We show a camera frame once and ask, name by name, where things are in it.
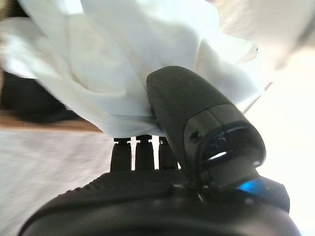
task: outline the blue led light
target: blue led light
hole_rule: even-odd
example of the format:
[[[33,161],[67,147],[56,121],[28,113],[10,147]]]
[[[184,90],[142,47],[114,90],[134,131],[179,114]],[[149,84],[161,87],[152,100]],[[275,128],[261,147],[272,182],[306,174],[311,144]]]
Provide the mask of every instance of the blue led light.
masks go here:
[[[260,179],[255,179],[243,183],[241,186],[238,187],[238,189],[255,195],[260,195],[266,191],[265,185]]]

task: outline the white surface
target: white surface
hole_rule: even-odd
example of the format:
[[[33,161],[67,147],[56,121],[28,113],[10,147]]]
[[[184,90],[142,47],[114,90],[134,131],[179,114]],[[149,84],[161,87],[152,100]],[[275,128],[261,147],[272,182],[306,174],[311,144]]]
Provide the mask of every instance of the white surface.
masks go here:
[[[0,235],[16,236],[44,203],[110,168],[101,133],[0,131]]]
[[[288,55],[314,16],[314,0],[213,0],[222,32],[256,42],[274,68]]]
[[[290,216],[304,236],[315,235],[315,48],[291,56],[275,83],[246,113],[265,141],[259,173],[285,185]]]

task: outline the crumpled white cloth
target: crumpled white cloth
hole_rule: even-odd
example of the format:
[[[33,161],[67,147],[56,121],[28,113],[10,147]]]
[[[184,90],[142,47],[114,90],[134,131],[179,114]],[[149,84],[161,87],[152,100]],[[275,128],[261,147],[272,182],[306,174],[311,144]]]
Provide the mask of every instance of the crumpled white cloth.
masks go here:
[[[57,99],[112,137],[161,135],[147,76],[179,65],[241,111],[263,92],[255,45],[219,32],[205,0],[21,0],[31,19],[2,21],[2,67],[39,79]]]

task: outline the brown wooden surface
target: brown wooden surface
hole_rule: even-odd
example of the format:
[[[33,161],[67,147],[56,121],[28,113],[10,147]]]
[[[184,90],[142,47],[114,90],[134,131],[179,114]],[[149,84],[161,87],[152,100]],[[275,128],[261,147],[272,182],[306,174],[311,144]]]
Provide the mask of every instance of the brown wooden surface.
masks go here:
[[[61,130],[101,132],[95,125],[84,119],[62,121],[56,124],[39,125],[21,121],[7,111],[0,110],[0,130]]]

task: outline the white fabric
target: white fabric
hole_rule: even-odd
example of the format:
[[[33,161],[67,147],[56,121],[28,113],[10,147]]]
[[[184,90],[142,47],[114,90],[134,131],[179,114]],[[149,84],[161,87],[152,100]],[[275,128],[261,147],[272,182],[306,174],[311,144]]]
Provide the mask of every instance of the white fabric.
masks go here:
[[[112,137],[161,134],[146,78],[168,65],[194,70],[241,111],[263,92],[246,61],[255,47],[221,34],[218,13],[205,0],[20,3],[31,19],[1,22],[4,69],[39,79]],[[240,69],[247,67],[247,74]]]

